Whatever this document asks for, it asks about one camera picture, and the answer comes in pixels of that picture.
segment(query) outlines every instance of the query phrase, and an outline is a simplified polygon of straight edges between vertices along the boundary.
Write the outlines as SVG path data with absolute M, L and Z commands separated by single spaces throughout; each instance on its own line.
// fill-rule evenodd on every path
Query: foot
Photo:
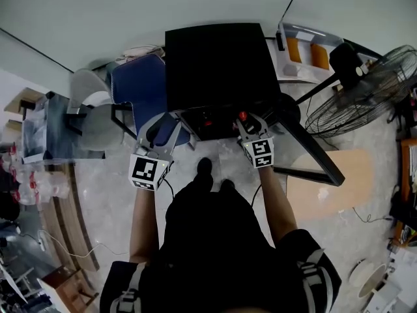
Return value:
M 202 158 L 197 165 L 197 174 L 211 175 L 212 163 L 209 158 Z
M 225 179 L 222 181 L 222 185 L 220 185 L 220 190 L 224 188 L 235 188 L 235 184 L 230 181 L 229 179 Z

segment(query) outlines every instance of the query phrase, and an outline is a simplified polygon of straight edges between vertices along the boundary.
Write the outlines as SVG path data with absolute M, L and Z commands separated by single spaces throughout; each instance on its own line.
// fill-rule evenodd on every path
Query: cable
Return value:
M 26 233 L 26 234 L 19 234 L 19 236 L 20 237 L 31 237 L 39 245 L 38 240 L 36 240 L 32 235 L 30 235 L 28 233 Z
M 252 198 L 252 203 L 251 203 L 251 205 L 250 205 L 250 206 L 252 206 L 252 207 L 253 207 L 253 203 L 255 203 L 255 197 L 256 197 L 256 194 L 258 193 L 258 191 L 259 191 L 259 189 L 260 189 L 261 187 L 262 187 L 262 185 L 259 185 L 258 189 L 256 189 L 255 194 L 253 195 L 253 198 Z
M 356 209 L 354 207 L 352 209 L 356 213 L 356 215 L 358 216 L 358 218 L 360 219 L 360 221 L 365 222 L 365 223 L 376 222 L 378 220 L 389 220 L 389 221 L 393 220 L 392 218 L 388 218 L 388 217 L 376 218 L 376 219 L 371 220 L 371 218 L 372 218 L 372 215 L 371 214 L 368 214 L 368 216 L 366 217 L 366 220 L 363 220 L 362 217 L 356 212 Z
M 169 184 L 169 182 L 164 179 L 164 181 L 167 183 L 167 185 L 169 186 L 169 188 L 171 189 L 171 193 L 172 193 L 172 199 L 174 199 L 175 195 L 174 195 L 174 189 L 172 189 L 172 186 Z
M 332 145 L 327 140 L 325 140 L 323 137 L 320 137 L 320 139 L 322 139 L 322 141 L 324 141 L 327 145 L 329 145 L 329 146 L 333 147 L 334 149 L 337 149 L 338 151 L 340 151 L 339 147 L 336 147 L 335 145 Z
M 33 51 L 35 51 L 36 53 L 39 53 L 40 55 L 43 55 L 46 59 L 49 59 L 50 61 L 54 62 L 55 64 L 58 64 L 59 66 L 61 66 L 62 68 L 66 69 L 67 71 L 69 71 L 70 73 L 74 73 L 73 70 L 70 70 L 68 67 L 58 63 L 56 60 L 52 59 L 50 56 L 46 55 L 45 53 L 39 51 L 38 49 L 34 48 L 32 45 L 22 41 L 20 38 L 12 35 L 11 33 L 9 33 L 8 31 L 4 30 L 3 28 L 0 28 L 0 31 L 4 32 L 6 35 L 12 37 L 14 40 L 17 40 L 19 43 L 22 43 L 24 46 L 27 46 L 29 49 L 32 49 Z
M 120 256 L 120 255 L 125 255 L 125 254 L 128 254 L 127 252 L 125 252 L 125 253 L 115 253 L 114 251 L 112 251 L 109 247 L 107 247 L 104 243 L 98 243 L 96 246 L 94 246 L 93 247 L 93 249 L 91 249 L 89 252 L 88 252 L 88 254 L 87 255 L 84 255 L 84 256 L 80 256 L 80 255 L 75 255 L 75 254 L 71 254 L 63 245 L 62 245 L 62 243 L 60 243 L 59 242 L 59 240 L 58 239 L 56 239 L 56 238 L 54 238 L 52 235 L 50 235 L 47 231 L 44 231 L 44 230 L 38 230 L 38 238 L 40 239 L 40 236 L 39 236 L 39 232 L 44 232 L 44 233 L 46 233 L 46 234 L 48 234 L 49 235 L 49 237 L 51 238 L 51 239 L 53 239 L 53 240 L 55 240 L 57 243 L 58 243 L 58 245 L 59 246 L 61 246 L 61 248 L 64 250 L 64 252 L 66 252 L 68 255 L 71 255 L 71 256 L 75 256 L 76 258 L 86 258 L 88 255 L 90 255 L 97 247 L 99 247 L 99 246 L 103 246 L 104 248 L 106 248 L 108 251 L 110 251 L 113 255 L 117 255 L 117 256 Z

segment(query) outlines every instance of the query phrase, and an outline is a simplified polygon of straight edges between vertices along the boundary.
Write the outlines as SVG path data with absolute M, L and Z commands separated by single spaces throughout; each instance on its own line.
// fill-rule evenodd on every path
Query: chair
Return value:
M 150 118 L 167 112 L 164 61 L 157 55 L 148 54 L 115 67 L 111 71 L 111 99 L 115 104 L 132 104 L 138 134 Z M 163 145 L 176 124 L 174 117 L 165 115 L 156 143 Z M 190 133 L 182 128 L 176 145 L 189 141 Z
M 93 71 L 81 69 L 72 75 L 65 123 L 67 128 L 80 135 L 79 146 L 91 151 L 114 149 L 124 138 L 124 131 L 111 119 L 111 103 L 94 107 L 88 115 L 79 113 L 85 99 L 99 91 L 110 94 L 107 84 Z M 81 130 L 71 125 L 72 119 L 83 119 Z

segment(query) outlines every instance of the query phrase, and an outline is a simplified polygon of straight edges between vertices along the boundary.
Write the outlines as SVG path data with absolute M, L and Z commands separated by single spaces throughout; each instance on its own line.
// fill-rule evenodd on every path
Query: backpack strap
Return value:
M 110 313 L 141 313 L 141 299 L 139 296 L 139 281 L 146 262 L 139 263 L 130 279 L 129 287 L 122 295 L 113 300 Z
M 318 263 L 323 255 L 324 249 L 315 250 L 308 259 L 297 262 L 298 268 L 303 274 L 303 288 L 306 293 L 308 312 L 309 313 L 329 313 L 333 303 L 333 286 L 332 279 L 327 270 Z M 323 307 L 316 307 L 314 297 L 317 292 L 312 288 L 313 286 L 325 286 L 326 288 L 326 304 Z

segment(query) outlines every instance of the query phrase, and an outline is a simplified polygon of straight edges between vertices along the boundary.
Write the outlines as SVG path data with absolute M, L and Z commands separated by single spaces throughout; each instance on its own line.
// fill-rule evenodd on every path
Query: concrete floor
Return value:
M 283 85 L 281 90 L 294 98 L 310 90 L 311 85 Z M 329 97 L 330 90 L 315 95 L 309 113 L 312 113 Z M 301 124 L 306 120 L 308 103 L 300 106 Z M 329 140 L 340 149 L 367 149 L 373 157 L 374 185 L 369 203 L 358 207 L 362 218 L 371 213 L 373 218 L 388 214 L 390 196 L 397 181 L 397 148 L 395 144 L 395 124 L 387 125 L 387 115 L 353 132 Z M 276 164 L 291 165 L 305 150 L 288 134 L 275 136 Z M 326 150 L 331 147 L 319 140 Z M 114 252 L 128 252 L 132 211 L 136 189 L 127 180 L 130 153 L 134 141 L 125 137 L 123 145 L 116 151 L 107 153 L 105 160 L 90 160 L 76 164 L 81 208 L 92 244 L 104 243 Z M 218 190 L 222 179 L 230 178 L 237 190 L 248 200 L 259 185 L 257 172 L 250 166 L 235 140 L 199 142 L 193 152 L 188 146 L 176 147 L 173 153 L 175 164 L 166 179 L 175 193 L 189 183 L 195 175 L 195 167 L 202 157 L 213 161 L 213 190 Z M 279 177 L 285 188 L 285 177 Z M 262 194 L 256 197 L 254 209 L 261 229 L 272 245 Z M 156 193 L 156 217 L 160 245 L 164 240 L 165 212 L 171 203 L 171 191 L 163 185 Z M 373 263 L 388 261 L 386 245 L 390 236 L 390 222 L 378 221 L 364 224 L 353 210 L 319 220 L 299 223 L 300 228 L 309 230 L 317 242 L 325 247 L 342 278 L 343 284 L 333 312 L 357 312 L 366 300 L 357 298 L 358 290 L 347 282 L 349 273 L 356 262 L 367 258 Z M 114 256 L 103 247 L 95 250 L 100 270 L 90 274 L 90 279 L 100 291 L 109 272 L 111 263 L 127 260 L 128 254 Z
M 14 278 L 18 278 L 33 267 L 27 279 L 33 289 L 40 289 L 36 279 L 45 277 L 59 265 L 56 265 L 50 255 L 43 252 L 35 241 L 38 238 L 38 230 L 42 229 L 36 205 L 21 205 L 17 222 L 21 235 L 17 234 L 13 225 L 0 231 L 1 236 L 6 237 L 8 241 L 7 246 L 2 248 L 7 270 Z

